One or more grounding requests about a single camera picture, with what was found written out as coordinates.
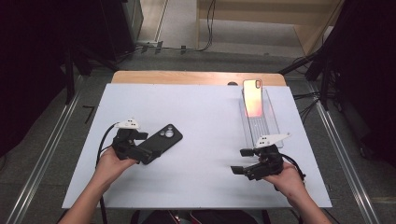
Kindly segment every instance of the orange phone screen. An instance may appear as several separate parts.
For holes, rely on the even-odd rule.
[[[262,81],[244,81],[244,101],[249,118],[260,117],[262,115]]]

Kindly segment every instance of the person's left hand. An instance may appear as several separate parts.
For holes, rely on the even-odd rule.
[[[110,147],[102,154],[91,179],[91,183],[107,190],[128,167],[135,163],[137,163],[137,161],[132,159],[120,161],[114,148]]]

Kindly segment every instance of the black phone case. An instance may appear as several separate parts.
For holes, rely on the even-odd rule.
[[[142,162],[144,164],[151,163],[182,138],[183,134],[173,124],[166,125],[139,145],[139,147],[153,152],[153,156],[148,161]]]

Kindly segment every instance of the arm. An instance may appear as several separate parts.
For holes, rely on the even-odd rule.
[[[285,195],[304,223],[331,223],[309,196],[296,168],[287,162],[283,163],[283,168],[279,175],[268,175],[263,179],[274,184]]]
[[[102,195],[122,172],[135,163],[135,160],[120,161],[110,147],[103,153],[87,187],[59,223],[90,223]]]

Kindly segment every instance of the smartphone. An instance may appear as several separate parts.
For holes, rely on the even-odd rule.
[[[183,134],[173,124],[166,125],[139,145],[143,149],[152,151],[152,156],[142,162],[144,164],[151,163],[182,138]]]
[[[244,80],[243,96],[247,116],[262,116],[262,81],[260,79]]]

